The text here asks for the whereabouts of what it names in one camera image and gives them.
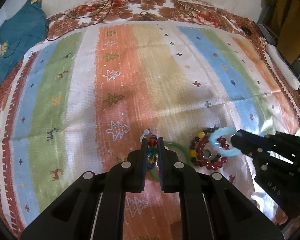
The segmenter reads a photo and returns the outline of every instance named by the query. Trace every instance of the teal cloth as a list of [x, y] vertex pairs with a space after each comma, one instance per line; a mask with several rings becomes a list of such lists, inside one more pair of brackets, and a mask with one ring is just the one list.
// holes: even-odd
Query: teal cloth
[[24, 54], [47, 36], [48, 22], [41, 9], [42, 2], [31, 4], [31, 1], [27, 0], [16, 15], [0, 27], [0, 44], [8, 44], [7, 51], [0, 56], [0, 85]]

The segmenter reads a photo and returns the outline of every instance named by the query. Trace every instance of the gold bead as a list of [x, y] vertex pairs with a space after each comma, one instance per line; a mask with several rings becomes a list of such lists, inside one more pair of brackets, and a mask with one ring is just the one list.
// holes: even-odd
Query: gold bead
[[191, 158], [196, 157], [197, 156], [196, 150], [190, 150], [189, 155], [190, 155]]
[[199, 132], [199, 133], [197, 134], [197, 136], [198, 136], [200, 139], [202, 139], [203, 136], [204, 136], [204, 132]]

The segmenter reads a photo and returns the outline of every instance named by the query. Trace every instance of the mustard yellow curtain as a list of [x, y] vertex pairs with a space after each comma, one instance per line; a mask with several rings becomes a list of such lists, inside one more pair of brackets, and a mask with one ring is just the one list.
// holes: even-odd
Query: mustard yellow curtain
[[267, 23], [277, 34], [277, 48], [289, 63], [300, 54], [300, 2], [299, 0], [266, 0], [275, 10]]

